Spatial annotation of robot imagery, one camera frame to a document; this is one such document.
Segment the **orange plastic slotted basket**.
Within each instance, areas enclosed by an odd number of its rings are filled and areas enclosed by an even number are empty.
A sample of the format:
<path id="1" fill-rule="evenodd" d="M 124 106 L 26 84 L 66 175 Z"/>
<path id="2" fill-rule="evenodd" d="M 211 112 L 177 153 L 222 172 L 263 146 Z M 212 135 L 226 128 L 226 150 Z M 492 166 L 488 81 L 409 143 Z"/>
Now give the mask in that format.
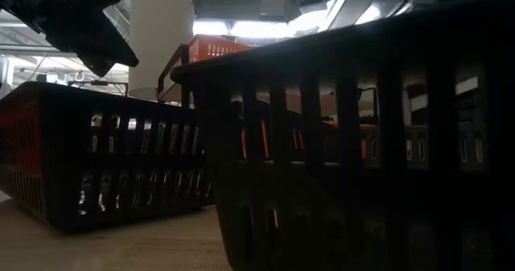
<path id="1" fill-rule="evenodd" d="M 322 121 L 323 150 L 326 162 L 338 162 L 340 147 L 337 145 L 339 127 L 335 121 Z M 360 124 L 360 156 L 363 161 L 377 160 L 379 157 L 379 137 L 376 125 Z M 261 119 L 262 150 L 265 160 L 271 159 L 272 147 L 270 142 L 269 122 Z M 303 129 L 301 125 L 294 125 L 290 129 L 290 157 L 293 161 L 302 161 L 304 155 Z M 248 158 L 245 129 L 241 130 L 241 156 Z"/>
<path id="2" fill-rule="evenodd" d="M 235 43 L 212 35 L 195 35 L 188 44 L 189 62 L 195 63 L 203 60 L 233 54 L 240 51 L 247 51 L 250 46 Z"/>

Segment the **black plastic slotted basket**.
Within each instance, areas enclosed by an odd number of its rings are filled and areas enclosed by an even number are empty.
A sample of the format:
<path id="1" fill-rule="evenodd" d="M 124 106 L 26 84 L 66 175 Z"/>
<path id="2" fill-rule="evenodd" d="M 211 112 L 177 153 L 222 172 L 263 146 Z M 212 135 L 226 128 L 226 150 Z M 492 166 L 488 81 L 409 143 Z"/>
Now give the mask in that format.
<path id="1" fill-rule="evenodd" d="M 300 86 L 300 113 L 283 82 L 268 103 L 254 85 L 193 90 L 232 269 L 515 271 L 515 0 L 439 3 L 204 65 L 271 58 Z M 338 162 L 322 121 L 338 124 Z M 377 126 L 377 160 L 361 159 L 360 124 Z"/>
<path id="2" fill-rule="evenodd" d="M 61 232 L 210 206 L 192 109 L 29 81 L 0 99 L 0 191 Z"/>

